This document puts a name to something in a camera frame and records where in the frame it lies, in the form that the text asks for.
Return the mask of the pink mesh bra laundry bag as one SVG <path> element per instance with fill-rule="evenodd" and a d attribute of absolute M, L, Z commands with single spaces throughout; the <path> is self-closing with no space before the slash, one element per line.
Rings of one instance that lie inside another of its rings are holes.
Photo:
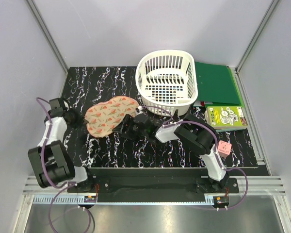
<path fill-rule="evenodd" d="M 90 107 L 85 114 L 86 127 L 93 137 L 102 138 L 110 135 L 125 115 L 136 116 L 139 103 L 130 97 L 116 96 L 106 102 Z"/>

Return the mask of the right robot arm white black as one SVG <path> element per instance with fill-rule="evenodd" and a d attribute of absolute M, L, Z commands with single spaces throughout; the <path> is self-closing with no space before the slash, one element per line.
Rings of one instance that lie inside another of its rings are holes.
<path fill-rule="evenodd" d="M 127 114 L 112 132 L 129 140 L 144 137 L 153 144 L 179 140 L 190 152 L 196 152 L 206 165 L 208 180 L 197 183 L 197 186 L 206 193 L 219 193 L 228 186 L 229 174 L 219 156 L 216 130 L 191 114 L 168 125 L 157 124 L 145 114 L 138 114 L 135 117 Z"/>

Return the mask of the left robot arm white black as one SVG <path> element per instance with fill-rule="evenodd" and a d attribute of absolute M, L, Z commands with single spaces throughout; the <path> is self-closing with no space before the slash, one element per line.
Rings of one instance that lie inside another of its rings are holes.
<path fill-rule="evenodd" d="M 41 103 L 42 98 L 37 97 L 36 101 L 46 113 L 46 128 L 38 145 L 28 150 L 28 158 L 39 186 L 59 189 L 66 183 L 74 183 L 84 192 L 92 191 L 95 180 L 88 176 L 86 168 L 73 165 L 64 146 L 66 130 L 81 128 L 88 121 L 64 98 L 48 101 L 50 110 Z"/>

